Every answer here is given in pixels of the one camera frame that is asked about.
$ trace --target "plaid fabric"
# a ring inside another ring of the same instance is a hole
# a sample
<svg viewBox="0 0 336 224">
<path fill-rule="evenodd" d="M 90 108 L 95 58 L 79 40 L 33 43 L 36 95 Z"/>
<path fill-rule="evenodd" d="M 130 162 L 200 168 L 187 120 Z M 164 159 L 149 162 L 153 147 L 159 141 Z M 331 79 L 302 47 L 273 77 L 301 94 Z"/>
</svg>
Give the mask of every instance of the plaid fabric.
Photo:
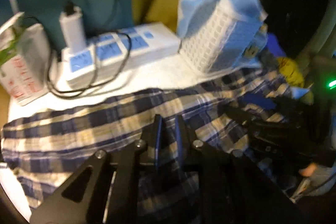
<svg viewBox="0 0 336 224">
<path fill-rule="evenodd" d="M 256 105 L 242 105 L 246 92 L 265 97 L 290 95 L 276 71 L 242 69 L 222 78 L 184 90 L 148 89 L 108 98 L 106 101 L 64 111 L 49 111 L 6 124 L 2 154 L 21 183 L 31 208 L 36 208 L 96 150 L 114 151 L 135 139 L 161 114 L 169 134 L 162 155 L 169 164 L 159 175 L 139 181 L 140 223 L 199 223 L 198 176 L 184 173 L 174 160 L 174 117 L 182 114 L 199 139 L 230 152 L 246 150 L 244 130 L 218 104 L 231 103 L 268 121 L 282 117 Z"/>
</svg>

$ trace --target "green light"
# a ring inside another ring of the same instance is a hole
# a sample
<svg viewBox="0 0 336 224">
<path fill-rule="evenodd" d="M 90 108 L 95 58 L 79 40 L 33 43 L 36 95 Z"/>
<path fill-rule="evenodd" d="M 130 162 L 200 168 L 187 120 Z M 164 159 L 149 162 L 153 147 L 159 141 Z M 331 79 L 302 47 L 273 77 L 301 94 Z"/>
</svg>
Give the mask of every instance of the green light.
<svg viewBox="0 0 336 224">
<path fill-rule="evenodd" d="M 334 80 L 334 81 L 332 81 L 332 82 L 329 83 L 329 87 L 330 88 L 333 88 L 335 86 L 336 86 L 336 80 Z"/>
</svg>

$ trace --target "screw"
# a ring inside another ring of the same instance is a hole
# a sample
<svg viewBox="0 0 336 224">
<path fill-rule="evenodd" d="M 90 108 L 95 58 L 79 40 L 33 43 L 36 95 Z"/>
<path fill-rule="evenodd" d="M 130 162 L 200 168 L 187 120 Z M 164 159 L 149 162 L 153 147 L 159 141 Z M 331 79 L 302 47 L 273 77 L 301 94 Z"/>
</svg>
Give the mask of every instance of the screw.
<svg viewBox="0 0 336 224">
<path fill-rule="evenodd" d="M 137 148 L 141 148 L 144 145 L 146 145 L 146 142 L 144 140 L 142 140 L 142 139 L 136 140 L 134 143 L 137 146 Z"/>
<path fill-rule="evenodd" d="M 194 140 L 193 141 L 193 146 L 196 148 L 201 148 L 203 146 L 203 142 L 201 140 Z"/>
<path fill-rule="evenodd" d="M 236 158 L 241 158 L 243 156 L 242 150 L 235 149 L 232 151 L 232 155 L 235 156 Z"/>
<path fill-rule="evenodd" d="M 101 159 L 102 157 L 104 157 L 106 155 L 106 152 L 104 150 L 98 150 L 96 153 L 95 153 L 96 157 L 98 159 Z"/>
</svg>

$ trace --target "white charger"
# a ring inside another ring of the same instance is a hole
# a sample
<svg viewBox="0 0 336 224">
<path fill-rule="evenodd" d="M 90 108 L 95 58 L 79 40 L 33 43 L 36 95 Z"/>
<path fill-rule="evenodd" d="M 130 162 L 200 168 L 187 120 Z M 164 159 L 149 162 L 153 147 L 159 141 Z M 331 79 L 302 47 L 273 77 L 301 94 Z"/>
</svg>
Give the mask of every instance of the white charger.
<svg viewBox="0 0 336 224">
<path fill-rule="evenodd" d="M 86 38 L 83 26 L 82 10 L 68 3 L 65 11 L 61 12 L 59 22 L 67 46 L 73 54 L 86 49 Z"/>
</svg>

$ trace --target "white power strip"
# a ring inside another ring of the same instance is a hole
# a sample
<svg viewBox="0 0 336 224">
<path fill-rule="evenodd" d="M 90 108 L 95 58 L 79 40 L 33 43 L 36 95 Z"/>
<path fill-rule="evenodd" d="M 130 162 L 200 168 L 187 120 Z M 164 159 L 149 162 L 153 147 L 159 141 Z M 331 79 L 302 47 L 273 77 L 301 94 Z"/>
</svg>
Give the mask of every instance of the white power strip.
<svg viewBox="0 0 336 224">
<path fill-rule="evenodd" d="M 122 29 L 132 40 L 132 51 L 124 70 L 134 69 L 164 57 L 174 55 L 180 47 L 180 39 L 162 23 L 141 25 Z M 124 35 L 106 33 L 99 37 L 96 45 L 98 78 L 96 83 L 111 79 L 124 60 L 128 49 L 128 38 Z M 65 79 L 72 89 L 86 87 L 94 74 L 94 46 L 83 52 L 71 54 L 69 48 L 62 50 Z"/>
</svg>

